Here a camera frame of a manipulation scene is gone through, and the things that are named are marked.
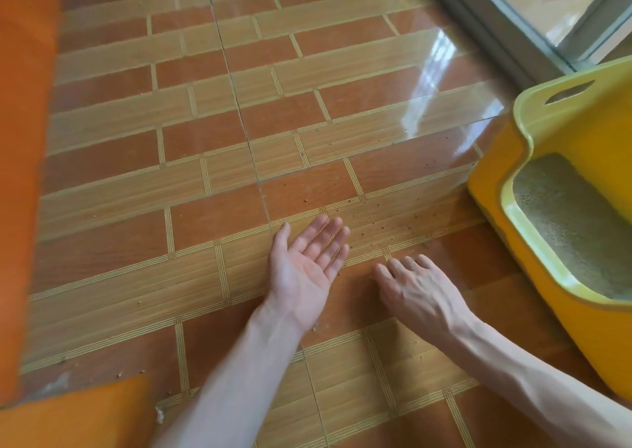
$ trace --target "palm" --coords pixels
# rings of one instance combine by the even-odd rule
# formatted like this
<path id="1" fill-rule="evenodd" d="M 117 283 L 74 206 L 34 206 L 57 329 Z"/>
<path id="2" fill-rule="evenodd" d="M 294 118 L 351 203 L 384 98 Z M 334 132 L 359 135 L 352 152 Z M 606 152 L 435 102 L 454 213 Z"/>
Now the palm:
<path id="1" fill-rule="evenodd" d="M 341 226 L 342 220 L 327 223 L 321 215 L 289 247 L 288 224 L 274 238 L 269 257 L 270 297 L 303 331 L 316 323 L 329 287 L 349 253 L 349 247 L 343 245 L 349 229 Z"/>

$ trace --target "orange surface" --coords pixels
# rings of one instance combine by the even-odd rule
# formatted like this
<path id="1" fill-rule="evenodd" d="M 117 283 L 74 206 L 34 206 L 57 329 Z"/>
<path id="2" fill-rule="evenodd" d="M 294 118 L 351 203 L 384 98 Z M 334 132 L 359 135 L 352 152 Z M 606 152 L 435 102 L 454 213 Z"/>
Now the orange surface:
<path id="1" fill-rule="evenodd" d="M 3 446 L 147 446 L 156 416 L 148 388 L 147 377 L 139 375 L 0 411 Z"/>
<path id="2" fill-rule="evenodd" d="M 0 406 L 16 394 L 59 0 L 0 0 Z"/>

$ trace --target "litter box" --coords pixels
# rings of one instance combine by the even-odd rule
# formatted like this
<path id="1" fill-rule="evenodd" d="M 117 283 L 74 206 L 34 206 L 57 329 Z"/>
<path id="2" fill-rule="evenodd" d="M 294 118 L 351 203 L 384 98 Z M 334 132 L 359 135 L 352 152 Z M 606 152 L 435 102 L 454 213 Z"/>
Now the litter box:
<path id="1" fill-rule="evenodd" d="M 590 364 L 632 401 L 632 57 L 520 94 L 468 188 Z"/>

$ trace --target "right hand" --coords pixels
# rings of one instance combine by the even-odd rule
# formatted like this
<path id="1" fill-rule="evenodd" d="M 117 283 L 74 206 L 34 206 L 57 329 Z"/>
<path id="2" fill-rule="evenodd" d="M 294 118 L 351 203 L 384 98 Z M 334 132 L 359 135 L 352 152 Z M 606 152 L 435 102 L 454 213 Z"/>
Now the right hand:
<path id="1" fill-rule="evenodd" d="M 425 255 L 378 263 L 375 279 L 391 314 L 439 349 L 477 319 L 458 288 Z"/>

